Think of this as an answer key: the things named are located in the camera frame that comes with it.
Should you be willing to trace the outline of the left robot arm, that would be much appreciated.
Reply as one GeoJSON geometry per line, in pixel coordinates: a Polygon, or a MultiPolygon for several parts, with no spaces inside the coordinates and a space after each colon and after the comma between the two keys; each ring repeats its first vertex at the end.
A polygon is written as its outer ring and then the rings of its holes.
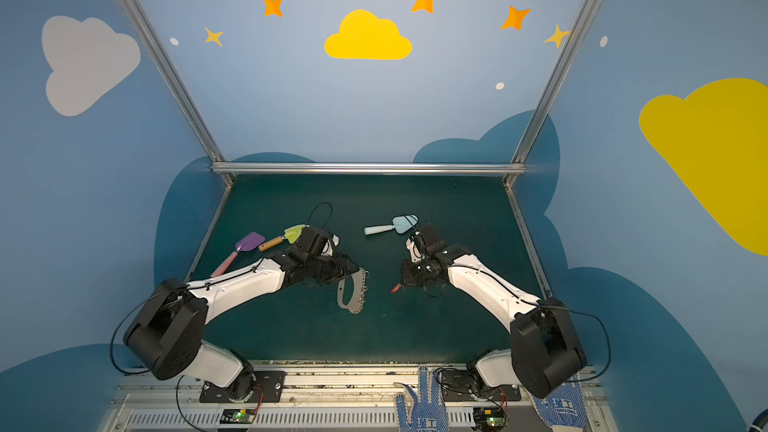
{"type": "Polygon", "coordinates": [[[251,389],[247,360],[204,340],[218,316],[260,296],[300,283],[330,285],[366,270],[339,249],[339,238],[308,226],[286,249],[267,253],[251,265],[216,278],[157,286],[127,327],[123,343],[158,380],[189,376],[236,392],[251,389]]]}

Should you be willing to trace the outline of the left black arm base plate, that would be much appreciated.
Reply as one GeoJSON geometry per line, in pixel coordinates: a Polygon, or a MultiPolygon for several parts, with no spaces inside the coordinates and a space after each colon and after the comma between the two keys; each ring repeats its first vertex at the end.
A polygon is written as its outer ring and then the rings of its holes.
{"type": "Polygon", "coordinates": [[[280,370],[244,371],[226,388],[205,382],[200,403],[277,403],[281,400],[286,372],[280,370]]]}

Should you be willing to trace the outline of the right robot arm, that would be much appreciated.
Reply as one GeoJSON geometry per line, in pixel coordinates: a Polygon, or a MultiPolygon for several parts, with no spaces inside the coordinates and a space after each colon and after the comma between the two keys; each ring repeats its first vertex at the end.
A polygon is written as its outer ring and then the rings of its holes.
{"type": "Polygon", "coordinates": [[[555,297],[542,299],[493,272],[469,249],[448,245],[428,224],[406,240],[402,262],[407,287],[451,284],[488,310],[509,334],[509,347],[481,355],[470,373],[489,388],[520,385],[544,399],[587,365],[571,313],[555,297]]]}

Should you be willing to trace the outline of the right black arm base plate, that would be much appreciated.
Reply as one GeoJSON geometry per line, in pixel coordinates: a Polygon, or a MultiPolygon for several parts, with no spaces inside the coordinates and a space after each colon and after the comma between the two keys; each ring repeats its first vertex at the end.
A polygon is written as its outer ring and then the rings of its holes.
{"type": "Polygon", "coordinates": [[[445,402],[497,402],[507,404],[522,400],[521,389],[516,385],[491,387],[484,384],[479,375],[464,369],[438,368],[438,384],[445,402]]]}

